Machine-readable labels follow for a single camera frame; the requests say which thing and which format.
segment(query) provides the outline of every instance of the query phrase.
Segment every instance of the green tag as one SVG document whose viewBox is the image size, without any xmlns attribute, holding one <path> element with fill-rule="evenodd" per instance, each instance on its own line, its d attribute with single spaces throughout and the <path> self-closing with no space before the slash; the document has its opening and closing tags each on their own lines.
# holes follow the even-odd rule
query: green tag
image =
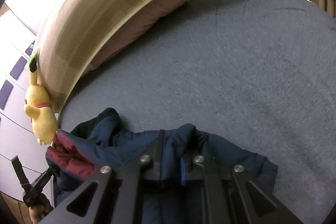
<svg viewBox="0 0 336 224">
<path fill-rule="evenodd" d="M 30 65 L 30 63 L 32 62 L 32 60 L 33 60 L 34 58 L 37 59 L 37 54 L 38 54 L 38 52 L 39 52 L 39 49 L 38 49 L 38 48 L 33 49 L 33 52 L 31 53 L 31 56 L 29 57 L 29 59 L 28 59 L 26 65 L 25 65 L 25 69 L 29 69 L 29 65 Z"/>
</svg>

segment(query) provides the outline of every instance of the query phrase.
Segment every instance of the gray blanket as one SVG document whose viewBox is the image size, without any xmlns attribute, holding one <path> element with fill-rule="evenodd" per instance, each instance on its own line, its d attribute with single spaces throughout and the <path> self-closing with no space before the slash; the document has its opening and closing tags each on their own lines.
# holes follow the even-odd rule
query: gray blanket
<svg viewBox="0 0 336 224">
<path fill-rule="evenodd" d="M 71 130 L 114 107 L 136 131 L 190 122 L 279 166 L 304 223 L 336 202 L 336 22 L 305 0 L 192 0 L 82 78 Z"/>
</svg>

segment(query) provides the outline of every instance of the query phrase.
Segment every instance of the plush toy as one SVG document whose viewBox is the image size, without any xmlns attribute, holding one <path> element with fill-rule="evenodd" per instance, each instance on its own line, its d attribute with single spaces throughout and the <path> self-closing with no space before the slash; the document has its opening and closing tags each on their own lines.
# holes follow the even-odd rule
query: plush toy
<svg viewBox="0 0 336 224">
<path fill-rule="evenodd" d="M 25 113 L 31 118 L 33 132 L 39 145 L 53 141 L 58 123 L 51 108 L 49 95 L 45 88 L 37 83 L 37 62 L 33 58 L 29 68 L 29 87 L 26 92 Z"/>
</svg>

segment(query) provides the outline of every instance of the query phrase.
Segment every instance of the human hand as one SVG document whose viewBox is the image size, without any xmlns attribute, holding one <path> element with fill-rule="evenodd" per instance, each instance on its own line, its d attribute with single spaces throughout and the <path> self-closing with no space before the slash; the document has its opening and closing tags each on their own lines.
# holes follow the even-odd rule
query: human hand
<svg viewBox="0 0 336 224">
<path fill-rule="evenodd" d="M 42 214 L 48 214 L 53 210 L 50 201 L 43 194 L 40 196 L 42 204 L 29 207 L 29 215 L 33 224 L 37 224 L 42 220 Z"/>
</svg>

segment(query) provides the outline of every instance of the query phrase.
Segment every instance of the wooden bed frame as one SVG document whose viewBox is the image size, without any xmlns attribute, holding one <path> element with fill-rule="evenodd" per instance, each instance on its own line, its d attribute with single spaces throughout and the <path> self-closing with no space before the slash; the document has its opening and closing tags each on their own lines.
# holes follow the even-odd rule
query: wooden bed frame
<svg viewBox="0 0 336 224">
<path fill-rule="evenodd" d="M 106 41 L 151 0 L 58 0 L 36 37 L 39 82 L 59 113 Z"/>
</svg>

